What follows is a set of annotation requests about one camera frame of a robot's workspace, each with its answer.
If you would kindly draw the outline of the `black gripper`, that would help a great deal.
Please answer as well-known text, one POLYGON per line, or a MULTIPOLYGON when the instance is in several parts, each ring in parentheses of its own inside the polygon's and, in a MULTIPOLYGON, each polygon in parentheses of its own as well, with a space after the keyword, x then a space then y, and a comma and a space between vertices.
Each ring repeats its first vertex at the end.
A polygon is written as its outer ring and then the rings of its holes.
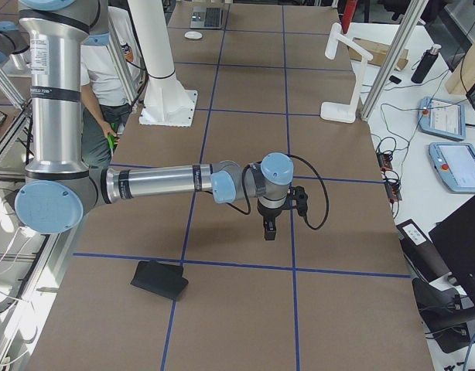
POLYGON ((276 238, 276 224, 275 220, 282 213, 282 207, 279 208, 269 208, 261 203, 260 200, 257 201, 257 210, 262 216, 263 227, 264 227, 264 238, 267 241, 273 241, 276 238))

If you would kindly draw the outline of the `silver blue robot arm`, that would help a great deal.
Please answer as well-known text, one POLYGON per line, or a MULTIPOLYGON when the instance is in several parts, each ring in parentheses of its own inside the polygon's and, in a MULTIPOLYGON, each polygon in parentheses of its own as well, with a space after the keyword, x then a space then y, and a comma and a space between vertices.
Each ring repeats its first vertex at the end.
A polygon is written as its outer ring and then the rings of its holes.
POLYGON ((29 33, 35 151, 15 198, 18 218, 43 234, 75 227, 93 208, 120 199, 210 192, 217 203, 256 198, 265 239, 275 219, 294 207, 294 165, 282 153, 241 167, 232 161, 151 169, 90 168, 81 156, 80 48, 109 40, 105 1, 22 1, 29 33))

